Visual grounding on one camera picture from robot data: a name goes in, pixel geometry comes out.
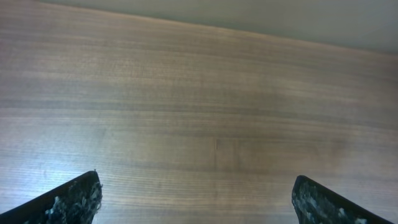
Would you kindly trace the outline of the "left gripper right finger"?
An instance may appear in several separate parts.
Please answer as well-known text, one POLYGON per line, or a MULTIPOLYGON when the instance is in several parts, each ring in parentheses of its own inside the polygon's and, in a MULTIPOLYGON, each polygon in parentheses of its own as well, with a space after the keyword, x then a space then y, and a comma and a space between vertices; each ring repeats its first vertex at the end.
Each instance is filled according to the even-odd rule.
POLYGON ((300 224, 392 224, 304 175, 295 180, 292 205, 300 224))

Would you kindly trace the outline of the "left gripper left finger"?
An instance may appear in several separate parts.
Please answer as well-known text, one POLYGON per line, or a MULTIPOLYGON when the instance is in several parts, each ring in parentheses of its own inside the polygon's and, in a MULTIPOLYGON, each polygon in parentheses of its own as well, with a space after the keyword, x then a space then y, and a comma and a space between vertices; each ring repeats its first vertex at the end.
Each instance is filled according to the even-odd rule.
POLYGON ((91 224, 101 208, 97 171, 84 174, 1 214, 1 224, 91 224))

